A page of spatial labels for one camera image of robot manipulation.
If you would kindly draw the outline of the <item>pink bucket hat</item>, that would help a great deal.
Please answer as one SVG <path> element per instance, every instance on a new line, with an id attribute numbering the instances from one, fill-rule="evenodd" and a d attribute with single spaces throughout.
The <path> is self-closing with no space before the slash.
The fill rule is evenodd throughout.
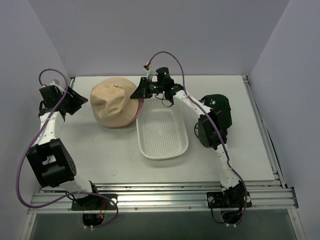
<path id="1" fill-rule="evenodd" d="M 144 99 L 138 100 L 138 109 L 137 109 L 137 112 L 136 112 L 133 119 L 131 119 L 129 122 L 124 123 L 122 125 L 112 126 L 112 128 L 122 128 L 122 127 L 126 127 L 126 126 L 130 125 L 131 123 L 133 123 L 138 118 L 138 116 L 141 114 L 143 107 L 144 107 L 144 101 L 145 101 Z"/>

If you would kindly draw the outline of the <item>beige cloth hat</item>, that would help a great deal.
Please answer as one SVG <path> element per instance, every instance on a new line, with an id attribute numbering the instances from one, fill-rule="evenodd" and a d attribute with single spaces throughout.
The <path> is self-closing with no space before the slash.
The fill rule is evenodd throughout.
<path id="1" fill-rule="evenodd" d="M 137 86 L 124 77 L 106 78 L 90 92 L 90 105 L 96 121 L 107 128 L 123 125 L 134 118 L 139 99 L 130 99 Z"/>

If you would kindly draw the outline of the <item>black cap green brim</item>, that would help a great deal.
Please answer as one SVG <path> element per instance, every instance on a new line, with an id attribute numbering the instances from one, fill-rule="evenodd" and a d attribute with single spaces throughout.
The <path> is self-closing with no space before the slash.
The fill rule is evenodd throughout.
<path id="1" fill-rule="evenodd" d="M 231 107 L 229 99 L 225 95 L 205 95 L 200 99 L 200 102 L 212 109 L 214 115 L 209 115 L 218 129 L 228 129 L 232 125 Z"/>

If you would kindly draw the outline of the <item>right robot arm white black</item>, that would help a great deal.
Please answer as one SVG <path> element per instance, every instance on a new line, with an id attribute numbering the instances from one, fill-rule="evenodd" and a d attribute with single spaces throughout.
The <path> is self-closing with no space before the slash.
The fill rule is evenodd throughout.
<path id="1" fill-rule="evenodd" d="M 150 99 L 162 94 L 164 99 L 180 110 L 191 114 L 197 125 L 197 137 L 203 147 L 217 154 L 217 166 L 221 191 L 212 195 L 208 204 L 214 208 L 237 208 L 244 210 L 252 206 L 250 193 L 239 173 L 232 167 L 227 147 L 228 128 L 232 125 L 231 107 L 227 97 L 214 95 L 217 100 L 207 106 L 191 96 L 185 84 L 176 83 L 167 67 L 153 70 L 145 65 L 146 75 L 141 77 L 131 99 Z"/>

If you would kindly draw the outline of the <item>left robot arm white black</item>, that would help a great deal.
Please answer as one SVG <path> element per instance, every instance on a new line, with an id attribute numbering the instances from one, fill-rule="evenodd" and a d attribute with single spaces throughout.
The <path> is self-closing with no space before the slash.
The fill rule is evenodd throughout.
<path id="1" fill-rule="evenodd" d="M 76 164 L 60 138 L 66 115 L 76 113 L 88 99 L 55 82 L 39 92 L 40 132 L 26 154 L 38 183 L 63 190 L 75 203 L 73 210 L 115 210 L 115 197 L 100 194 L 90 180 L 77 175 Z"/>

